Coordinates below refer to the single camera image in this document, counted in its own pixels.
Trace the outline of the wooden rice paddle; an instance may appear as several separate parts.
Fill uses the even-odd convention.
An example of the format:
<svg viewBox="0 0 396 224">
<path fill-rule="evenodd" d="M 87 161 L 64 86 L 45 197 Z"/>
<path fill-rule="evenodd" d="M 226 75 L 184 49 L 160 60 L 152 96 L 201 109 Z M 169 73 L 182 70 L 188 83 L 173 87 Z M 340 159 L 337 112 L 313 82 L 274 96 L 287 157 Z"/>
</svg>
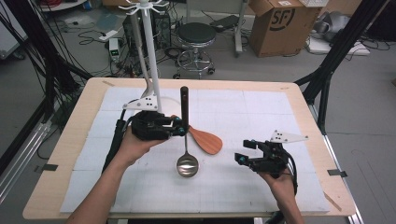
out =
<svg viewBox="0 0 396 224">
<path fill-rule="evenodd" d="M 182 124 L 176 123 L 171 119 L 171 117 L 170 117 L 170 121 L 171 121 L 171 124 L 174 126 L 181 126 L 181 127 L 186 128 L 184 122 Z M 222 149 L 222 147 L 223 147 L 222 140 L 219 137 L 217 137 L 216 135 L 214 135 L 213 133 L 200 131 L 200 130 L 193 128 L 192 126 L 189 126 L 189 128 L 186 128 L 186 129 L 188 130 L 188 133 L 191 134 L 195 143 L 205 153 L 207 153 L 209 155 L 216 155 Z"/>
</svg>

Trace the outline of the person's left hand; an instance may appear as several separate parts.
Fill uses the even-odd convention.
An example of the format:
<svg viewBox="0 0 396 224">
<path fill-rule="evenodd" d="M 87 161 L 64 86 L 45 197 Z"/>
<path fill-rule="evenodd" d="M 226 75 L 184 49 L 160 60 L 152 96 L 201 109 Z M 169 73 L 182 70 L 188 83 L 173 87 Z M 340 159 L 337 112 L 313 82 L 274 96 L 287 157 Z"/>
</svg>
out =
<svg viewBox="0 0 396 224">
<path fill-rule="evenodd" d="M 144 141 L 139 139 L 133 134 L 132 128 L 128 126 L 113 161 L 123 168 L 128 168 L 148 153 L 152 147 L 161 143 L 163 140 Z"/>
</svg>

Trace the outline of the white device with green display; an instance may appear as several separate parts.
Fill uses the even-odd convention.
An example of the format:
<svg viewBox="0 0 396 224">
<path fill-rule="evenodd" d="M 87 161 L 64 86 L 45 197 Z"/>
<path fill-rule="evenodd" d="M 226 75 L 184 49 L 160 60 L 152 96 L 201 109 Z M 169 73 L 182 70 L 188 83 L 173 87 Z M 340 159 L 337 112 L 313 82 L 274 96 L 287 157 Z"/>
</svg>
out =
<svg viewBox="0 0 396 224">
<path fill-rule="evenodd" d="M 118 62 L 120 60 L 120 44 L 117 38 L 109 39 L 108 50 L 111 60 L 114 62 Z"/>
</svg>

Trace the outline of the grey bag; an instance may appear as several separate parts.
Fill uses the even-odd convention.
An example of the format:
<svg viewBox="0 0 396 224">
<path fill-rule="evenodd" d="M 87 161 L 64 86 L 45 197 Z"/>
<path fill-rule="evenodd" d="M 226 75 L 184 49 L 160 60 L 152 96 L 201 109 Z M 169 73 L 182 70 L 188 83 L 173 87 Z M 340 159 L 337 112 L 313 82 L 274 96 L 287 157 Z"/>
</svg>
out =
<svg viewBox="0 0 396 224">
<path fill-rule="evenodd" d="M 313 32 L 322 39 L 333 42 L 335 37 L 346 28 L 349 20 L 347 15 L 339 11 L 324 12 L 317 18 Z"/>
</svg>

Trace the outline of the brown cardboard box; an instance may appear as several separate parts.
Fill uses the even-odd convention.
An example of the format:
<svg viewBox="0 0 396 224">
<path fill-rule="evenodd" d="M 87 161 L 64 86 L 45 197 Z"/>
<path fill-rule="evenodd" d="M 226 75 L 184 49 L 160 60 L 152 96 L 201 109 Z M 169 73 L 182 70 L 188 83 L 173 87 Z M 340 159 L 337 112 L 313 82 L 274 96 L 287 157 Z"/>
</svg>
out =
<svg viewBox="0 0 396 224">
<path fill-rule="evenodd" d="M 298 54 L 321 11 L 299 0 L 249 0 L 248 6 L 255 13 L 248 43 L 259 58 Z"/>
</svg>

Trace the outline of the light wooden table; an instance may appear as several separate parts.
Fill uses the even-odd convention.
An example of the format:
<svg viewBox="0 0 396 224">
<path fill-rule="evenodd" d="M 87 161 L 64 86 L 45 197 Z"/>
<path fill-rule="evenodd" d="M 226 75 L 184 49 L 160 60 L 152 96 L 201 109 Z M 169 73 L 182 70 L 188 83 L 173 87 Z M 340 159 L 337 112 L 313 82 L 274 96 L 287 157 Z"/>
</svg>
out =
<svg viewBox="0 0 396 224">
<path fill-rule="evenodd" d="M 35 185 L 22 216 L 27 220 L 62 220 L 68 217 L 60 212 L 61 203 L 71 178 L 72 166 L 82 150 L 94 116 L 99 111 L 105 93 L 112 87 L 140 88 L 145 81 L 137 78 L 94 77 L 88 80 L 78 102 L 72 111 L 64 130 L 49 157 L 50 164 L 57 164 L 56 171 L 44 171 Z M 177 89 L 183 85 L 194 90 L 219 91 L 274 91 L 287 95 L 298 127 L 311 140 L 315 123 L 309 112 L 309 105 L 299 86 L 292 82 L 228 81 L 197 79 L 161 79 L 162 88 Z"/>
</svg>

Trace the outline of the aluminium rail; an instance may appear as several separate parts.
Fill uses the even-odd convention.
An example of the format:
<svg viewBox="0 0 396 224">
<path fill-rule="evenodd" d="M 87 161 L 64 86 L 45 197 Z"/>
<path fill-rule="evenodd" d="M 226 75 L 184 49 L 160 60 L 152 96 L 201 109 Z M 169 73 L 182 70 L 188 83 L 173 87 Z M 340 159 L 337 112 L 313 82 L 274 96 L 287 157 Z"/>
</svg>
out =
<svg viewBox="0 0 396 224">
<path fill-rule="evenodd" d="M 343 217 L 347 224 L 364 224 L 347 184 L 347 172 L 341 168 L 328 135 L 322 133 L 317 127 L 318 111 L 313 105 L 310 105 L 308 109 L 315 122 L 308 151 L 313 160 L 324 197 L 330 207 L 326 217 Z"/>
<path fill-rule="evenodd" d="M 16 157 L 11 160 L 6 171 L 0 176 L 0 205 L 5 201 L 17 180 L 21 177 L 22 172 L 49 134 L 51 126 L 52 122 L 50 120 L 40 122 L 21 141 Z"/>
</svg>

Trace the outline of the black round stool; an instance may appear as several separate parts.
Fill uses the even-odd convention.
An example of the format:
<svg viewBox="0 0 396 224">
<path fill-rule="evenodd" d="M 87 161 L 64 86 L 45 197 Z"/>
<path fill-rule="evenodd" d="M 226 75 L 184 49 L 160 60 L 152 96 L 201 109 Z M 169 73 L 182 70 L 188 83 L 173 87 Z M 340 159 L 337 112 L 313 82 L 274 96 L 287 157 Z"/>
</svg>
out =
<svg viewBox="0 0 396 224">
<path fill-rule="evenodd" d="M 173 79 L 180 79 L 180 70 L 195 72 L 198 78 L 206 71 L 213 75 L 216 71 L 212 58 L 204 48 L 212 45 L 216 40 L 216 31 L 208 24 L 190 22 L 177 29 L 177 40 L 184 47 L 176 60 L 177 73 Z"/>
</svg>

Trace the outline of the steel spatula turner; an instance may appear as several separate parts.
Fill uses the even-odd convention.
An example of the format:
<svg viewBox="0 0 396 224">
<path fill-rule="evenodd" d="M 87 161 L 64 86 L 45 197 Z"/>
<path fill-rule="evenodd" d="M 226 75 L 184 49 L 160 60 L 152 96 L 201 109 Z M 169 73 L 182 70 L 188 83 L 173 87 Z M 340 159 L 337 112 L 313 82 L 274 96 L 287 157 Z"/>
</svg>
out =
<svg viewBox="0 0 396 224">
<path fill-rule="evenodd" d="M 140 62 L 140 68 L 143 74 L 143 77 L 146 81 L 146 89 L 143 91 L 140 100 L 143 102 L 148 102 L 153 96 L 154 89 L 151 80 L 149 79 L 148 69 L 146 67 L 146 61 L 143 53 L 143 41 L 141 37 L 139 21 L 136 14 L 130 16 L 130 21 L 132 24 L 132 30 L 134 35 L 134 44 L 138 53 L 138 58 Z"/>
</svg>

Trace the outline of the tan tape strip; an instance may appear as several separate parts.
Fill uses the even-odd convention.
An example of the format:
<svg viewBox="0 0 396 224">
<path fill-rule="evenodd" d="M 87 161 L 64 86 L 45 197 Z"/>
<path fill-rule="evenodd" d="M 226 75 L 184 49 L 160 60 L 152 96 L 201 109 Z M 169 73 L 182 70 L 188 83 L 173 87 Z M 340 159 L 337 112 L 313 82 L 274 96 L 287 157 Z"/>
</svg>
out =
<svg viewBox="0 0 396 224">
<path fill-rule="evenodd" d="M 325 191 L 323 191 L 323 194 L 325 196 L 325 198 L 328 200 L 328 202 L 338 211 L 342 211 L 342 207 L 336 203 L 336 201 L 334 201 Z"/>
</svg>

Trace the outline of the white metal post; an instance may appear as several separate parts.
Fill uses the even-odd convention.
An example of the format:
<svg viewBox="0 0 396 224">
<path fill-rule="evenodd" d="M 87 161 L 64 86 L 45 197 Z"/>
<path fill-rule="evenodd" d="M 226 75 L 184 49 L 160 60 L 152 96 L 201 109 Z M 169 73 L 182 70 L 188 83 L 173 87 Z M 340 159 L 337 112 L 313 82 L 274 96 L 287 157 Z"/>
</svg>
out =
<svg viewBox="0 0 396 224">
<path fill-rule="evenodd" d="M 241 0 L 241 7 L 238 15 L 238 23 L 236 28 L 234 29 L 234 56 L 239 57 L 243 52 L 242 46 L 242 25 L 245 17 L 245 11 L 248 6 L 248 0 Z"/>
</svg>

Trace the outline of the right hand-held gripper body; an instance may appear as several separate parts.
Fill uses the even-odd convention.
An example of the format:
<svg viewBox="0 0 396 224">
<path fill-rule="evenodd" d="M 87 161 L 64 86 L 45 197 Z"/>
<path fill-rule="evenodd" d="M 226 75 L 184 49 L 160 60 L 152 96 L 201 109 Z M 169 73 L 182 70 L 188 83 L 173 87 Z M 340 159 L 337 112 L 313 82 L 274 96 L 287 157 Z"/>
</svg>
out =
<svg viewBox="0 0 396 224">
<path fill-rule="evenodd" d="M 275 130 L 270 140 L 257 142 L 257 148 L 263 155 L 261 158 L 249 159 L 248 167 L 254 172 L 270 174 L 278 178 L 279 174 L 287 168 L 291 168 L 292 174 L 297 175 L 294 158 L 283 147 L 284 144 L 306 141 L 307 135 L 285 133 Z"/>
</svg>

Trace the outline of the steel ladle with brown handle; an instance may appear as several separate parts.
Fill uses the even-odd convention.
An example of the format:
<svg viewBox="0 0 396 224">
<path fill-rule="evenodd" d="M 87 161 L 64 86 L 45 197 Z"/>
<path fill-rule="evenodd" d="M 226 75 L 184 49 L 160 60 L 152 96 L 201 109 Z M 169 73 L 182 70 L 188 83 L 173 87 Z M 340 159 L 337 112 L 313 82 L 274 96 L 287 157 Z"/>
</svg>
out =
<svg viewBox="0 0 396 224">
<path fill-rule="evenodd" d="M 198 160 L 188 151 L 189 132 L 189 89 L 186 86 L 180 88 L 181 117 L 184 135 L 184 154 L 177 160 L 177 172 L 183 177 L 193 177 L 199 169 Z"/>
</svg>

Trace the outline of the white utensil rack stand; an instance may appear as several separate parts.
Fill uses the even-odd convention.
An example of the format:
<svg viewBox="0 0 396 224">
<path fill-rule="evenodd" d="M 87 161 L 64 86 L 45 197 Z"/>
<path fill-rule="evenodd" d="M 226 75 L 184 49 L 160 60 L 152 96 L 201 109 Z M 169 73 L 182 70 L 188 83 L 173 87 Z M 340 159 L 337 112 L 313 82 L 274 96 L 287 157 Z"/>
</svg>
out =
<svg viewBox="0 0 396 224">
<path fill-rule="evenodd" d="M 148 62 L 150 68 L 151 77 L 149 78 L 153 84 L 154 93 L 153 95 L 157 96 L 158 101 L 158 111 L 160 113 L 163 112 L 163 106 L 161 102 L 160 95 L 160 86 L 159 86 L 159 78 L 158 78 L 158 69 L 156 64 L 156 55 L 154 49 L 152 28 L 151 28 L 151 18 L 150 11 L 157 11 L 156 7 L 164 7 L 162 4 L 162 0 L 158 0 L 157 2 L 150 2 L 149 0 L 125 0 L 128 3 L 128 7 L 120 6 L 120 9 L 127 10 L 127 15 L 131 16 L 136 14 L 138 11 L 142 13 L 142 20 L 145 30 L 147 51 L 148 51 Z"/>
</svg>

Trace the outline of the white power strip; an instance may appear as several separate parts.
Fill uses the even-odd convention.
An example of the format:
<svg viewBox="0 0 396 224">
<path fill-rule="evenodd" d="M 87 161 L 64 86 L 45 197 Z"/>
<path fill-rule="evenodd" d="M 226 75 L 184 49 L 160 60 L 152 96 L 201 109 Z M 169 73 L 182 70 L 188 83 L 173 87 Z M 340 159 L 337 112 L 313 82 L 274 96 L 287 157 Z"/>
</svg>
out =
<svg viewBox="0 0 396 224">
<path fill-rule="evenodd" d="M 118 31 L 111 30 L 111 31 L 105 33 L 104 35 L 99 36 L 98 39 L 101 41 L 106 41 L 109 38 L 111 38 L 112 36 L 116 35 L 117 33 L 118 33 Z"/>
</svg>

